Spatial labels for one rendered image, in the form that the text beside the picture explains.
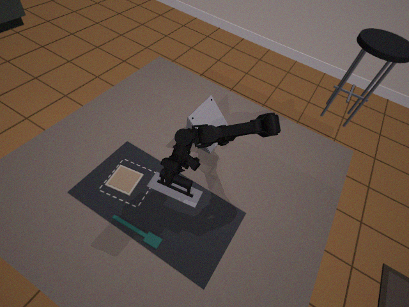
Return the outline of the beige square tile with dark centre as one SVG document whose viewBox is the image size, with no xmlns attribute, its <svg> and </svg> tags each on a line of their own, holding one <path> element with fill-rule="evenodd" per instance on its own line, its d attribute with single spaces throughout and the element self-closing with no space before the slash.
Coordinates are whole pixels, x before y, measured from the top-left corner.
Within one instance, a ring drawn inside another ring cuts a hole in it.
<svg viewBox="0 0 409 307">
<path fill-rule="evenodd" d="M 143 175 L 138 171 L 120 165 L 104 185 L 130 196 Z"/>
</svg>

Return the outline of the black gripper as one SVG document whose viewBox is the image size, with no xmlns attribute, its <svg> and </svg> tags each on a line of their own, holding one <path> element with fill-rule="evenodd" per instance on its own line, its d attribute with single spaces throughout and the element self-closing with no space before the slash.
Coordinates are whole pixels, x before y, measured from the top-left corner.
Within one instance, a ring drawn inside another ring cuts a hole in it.
<svg viewBox="0 0 409 307">
<path fill-rule="evenodd" d="M 186 146 L 180 146 L 177 143 L 173 146 L 174 150 L 172 152 L 172 155 L 169 157 L 166 157 L 162 159 L 161 165 L 164 166 L 164 173 L 165 173 L 165 183 L 166 186 L 169 186 L 172 184 L 172 179 L 175 176 L 175 174 L 179 174 L 182 171 L 185 171 L 182 169 L 184 167 L 185 169 L 188 169 L 189 166 L 184 162 L 181 163 L 181 158 L 184 156 L 185 152 L 189 151 L 188 154 L 190 154 L 190 148 Z"/>
</svg>

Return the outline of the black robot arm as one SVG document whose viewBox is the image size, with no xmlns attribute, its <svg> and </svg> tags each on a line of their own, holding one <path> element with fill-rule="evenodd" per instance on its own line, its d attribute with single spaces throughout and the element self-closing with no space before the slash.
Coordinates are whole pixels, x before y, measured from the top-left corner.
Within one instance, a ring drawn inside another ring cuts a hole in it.
<svg viewBox="0 0 409 307">
<path fill-rule="evenodd" d="M 195 127 L 198 127 L 195 128 Z M 280 133 L 279 117 L 275 113 L 266 113 L 259 115 L 255 120 L 250 122 L 239 123 L 234 125 L 193 125 L 192 129 L 180 129 L 176 132 L 174 139 L 180 146 L 192 147 L 195 143 L 197 148 L 209 147 L 214 143 L 220 146 L 227 145 L 229 141 L 233 141 L 238 136 L 248 134 L 258 134 L 261 137 L 276 136 Z M 201 145 L 198 145 L 200 144 Z M 189 155 L 189 151 L 185 152 L 181 158 L 181 163 L 186 163 L 192 170 L 197 170 L 201 165 L 197 157 L 193 158 Z"/>
</svg>

